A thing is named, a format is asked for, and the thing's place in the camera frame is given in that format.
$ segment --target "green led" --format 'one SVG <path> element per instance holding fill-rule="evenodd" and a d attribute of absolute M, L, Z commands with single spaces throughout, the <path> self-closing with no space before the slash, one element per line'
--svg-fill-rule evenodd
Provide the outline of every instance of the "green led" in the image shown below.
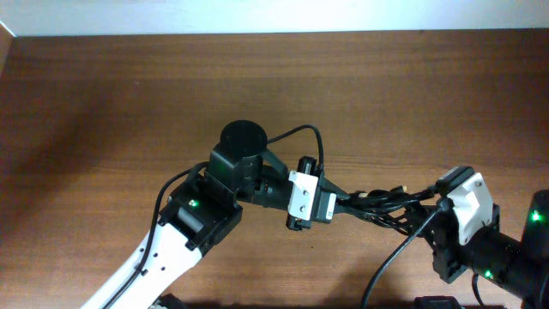
<path fill-rule="evenodd" d="M 534 210 L 534 212 L 532 213 L 532 221 L 541 221 L 541 215 L 538 210 Z"/>

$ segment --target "wooden surface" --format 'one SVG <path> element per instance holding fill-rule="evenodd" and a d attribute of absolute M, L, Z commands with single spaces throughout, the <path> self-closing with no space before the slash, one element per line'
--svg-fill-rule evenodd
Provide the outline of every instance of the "wooden surface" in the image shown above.
<path fill-rule="evenodd" d="M 3 66 L 6 63 L 12 39 L 11 33 L 0 22 L 0 76 L 2 76 Z"/>
<path fill-rule="evenodd" d="M 455 165 L 485 176 L 503 231 L 520 237 L 549 185 L 549 32 L 370 32 L 27 38 L 0 80 L 0 307 L 83 304 L 148 230 L 159 188 L 208 158 L 225 124 L 322 134 L 347 191 L 417 191 Z M 303 132 L 272 150 L 316 155 Z M 167 290 L 222 304 L 356 305 L 398 233 L 337 216 L 290 232 L 245 204 L 241 223 Z M 417 240 L 372 302 L 454 295 Z M 519 301 L 480 281 L 486 303 Z"/>

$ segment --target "black cable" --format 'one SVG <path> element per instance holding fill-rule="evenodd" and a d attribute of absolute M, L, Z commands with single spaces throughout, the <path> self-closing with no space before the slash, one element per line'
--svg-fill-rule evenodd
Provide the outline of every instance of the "black cable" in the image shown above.
<path fill-rule="evenodd" d="M 425 221 L 423 222 L 423 224 L 421 224 L 421 226 L 415 230 L 415 232 L 413 232 L 410 236 L 408 236 L 404 242 L 402 242 L 401 245 L 399 245 L 396 250 L 393 251 L 393 253 L 391 253 L 391 255 L 389 257 L 387 257 L 387 259 L 385 260 L 385 262 L 383 262 L 383 264 L 381 264 L 381 266 L 379 267 L 379 269 L 377 269 L 376 273 L 374 274 L 374 276 L 370 279 L 370 282 L 368 283 L 368 287 L 366 288 L 366 290 L 364 291 L 364 295 L 362 296 L 362 300 L 360 302 L 360 308 L 361 309 L 366 309 L 366 305 L 368 304 L 368 299 L 370 298 L 370 294 L 371 294 L 371 291 L 373 290 L 374 288 L 374 285 L 376 285 L 376 282 L 377 280 L 379 280 L 379 278 L 381 277 L 381 275 L 383 274 L 383 272 L 389 267 L 389 265 L 391 264 L 391 262 L 393 262 L 393 260 L 396 258 L 396 256 L 398 256 L 408 245 L 410 245 L 410 243 L 412 242 L 412 240 L 414 238 L 416 238 L 416 236 L 418 236 L 421 231 L 427 226 L 427 224 L 429 224 L 429 222 L 432 220 L 432 218 L 435 217 L 435 215 L 437 215 L 439 212 L 441 211 L 440 208 L 437 208 L 435 209 L 428 217 L 427 219 L 425 219 Z"/>
<path fill-rule="evenodd" d="M 205 163 L 200 163 L 194 166 L 191 169 L 188 169 L 184 172 L 181 172 L 174 177 L 172 177 L 170 180 L 168 180 L 160 189 L 160 192 L 158 193 L 158 197 L 156 197 L 156 204 L 154 205 L 154 211 L 153 211 L 153 220 L 151 222 L 151 229 L 148 233 L 147 238 L 147 245 L 145 246 L 145 252 L 143 253 L 143 257 L 141 259 L 141 262 L 136 266 L 136 270 L 131 274 L 130 278 L 128 278 L 128 281 L 111 297 L 111 299 L 103 306 L 103 309 L 110 308 L 115 301 L 128 289 L 128 287 L 131 285 L 131 283 L 137 278 L 137 276 L 141 273 L 143 266 L 147 262 L 148 254 L 151 251 L 151 246 L 153 245 L 153 238 L 154 238 L 154 230 L 156 229 L 156 222 L 158 219 L 158 214 L 160 212 L 160 205 L 162 204 L 162 197 L 164 196 L 164 193 L 168 189 L 168 187 L 173 184 L 176 180 L 182 178 L 184 175 L 188 173 L 197 173 L 200 172 L 200 170 L 203 168 Z"/>
<path fill-rule="evenodd" d="M 323 138 L 320 136 L 320 131 L 317 129 L 316 126 L 314 125 L 310 125 L 310 124 L 303 124 L 303 125 L 300 125 L 299 127 L 295 128 L 295 129 L 292 129 L 280 136 L 277 136 L 277 137 L 274 137 L 274 138 L 271 138 L 267 141 L 267 144 L 270 144 L 272 142 L 278 142 L 279 140 L 281 140 L 282 138 L 285 138 L 285 137 L 288 137 L 290 136 L 291 134 L 297 132 L 297 131 L 300 131 L 300 130 L 303 130 L 303 129 L 311 129 L 315 132 L 315 136 L 317 136 L 317 144 L 318 144 L 318 167 L 323 170 L 324 169 L 324 148 L 323 148 Z"/>
<path fill-rule="evenodd" d="M 474 298 L 477 299 L 477 301 L 479 302 L 480 308 L 486 309 L 486 306 L 484 305 L 484 303 L 482 302 L 482 299 L 480 298 L 478 282 L 479 282 L 479 274 L 473 274 L 473 279 L 471 280 L 471 287 L 473 287 Z"/>

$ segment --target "tangled black cord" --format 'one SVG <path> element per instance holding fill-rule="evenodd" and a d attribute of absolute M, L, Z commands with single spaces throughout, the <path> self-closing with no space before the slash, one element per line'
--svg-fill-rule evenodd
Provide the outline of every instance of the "tangled black cord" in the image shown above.
<path fill-rule="evenodd" d="M 349 215 L 354 215 L 362 221 L 379 227 L 392 228 L 408 236 L 414 228 L 409 220 L 409 212 L 425 213 L 425 208 L 420 202 L 434 197 L 435 193 L 434 186 L 414 194 L 406 193 L 404 186 L 398 186 L 389 191 L 374 190 L 368 193 L 357 191 L 350 194 L 348 199 L 340 200 L 339 205 L 343 206 L 344 211 Z M 405 209 L 407 212 L 398 216 L 391 215 L 400 209 Z"/>

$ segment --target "white wall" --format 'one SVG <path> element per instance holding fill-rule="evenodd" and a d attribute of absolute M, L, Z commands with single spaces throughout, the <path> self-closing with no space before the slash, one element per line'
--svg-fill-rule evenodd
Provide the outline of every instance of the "white wall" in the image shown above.
<path fill-rule="evenodd" d="M 549 0 L 0 0 L 18 36 L 549 27 Z"/>

